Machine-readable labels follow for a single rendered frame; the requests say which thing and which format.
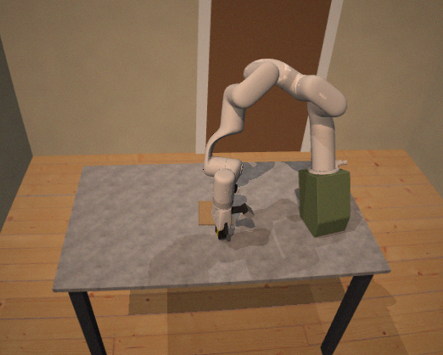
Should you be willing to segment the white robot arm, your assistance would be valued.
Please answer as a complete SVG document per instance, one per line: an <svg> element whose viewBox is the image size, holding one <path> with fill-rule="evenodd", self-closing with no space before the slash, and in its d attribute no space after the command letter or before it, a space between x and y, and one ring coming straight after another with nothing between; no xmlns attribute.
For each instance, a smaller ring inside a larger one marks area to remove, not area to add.
<svg viewBox="0 0 443 355"><path fill-rule="evenodd" d="M338 166L347 165L347 160L335 159L333 120L347 109L344 94L320 76L302 75L276 59L258 59L244 69L244 81L225 89L220 128L210 137L205 148L204 172L214 177L213 204L217 208L227 209L233 205L235 183L242 175L244 165L238 159L213 156L214 146L221 138L244 130L246 109L274 85L293 98L307 102L311 130L311 167L308 172L334 174L339 172ZM231 208L232 214L242 212L249 219L255 216L245 203Z"/></svg>

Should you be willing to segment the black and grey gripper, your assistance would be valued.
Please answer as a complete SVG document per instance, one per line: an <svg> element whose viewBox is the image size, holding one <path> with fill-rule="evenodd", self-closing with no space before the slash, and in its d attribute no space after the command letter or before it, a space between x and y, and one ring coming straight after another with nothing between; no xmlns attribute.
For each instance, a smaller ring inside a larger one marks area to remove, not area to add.
<svg viewBox="0 0 443 355"><path fill-rule="evenodd" d="M216 225L216 229L219 230L218 239L225 239L228 235L228 229L231 228L232 206L227 209L220 209L213 205L214 204L212 203L211 215Z"/></svg>

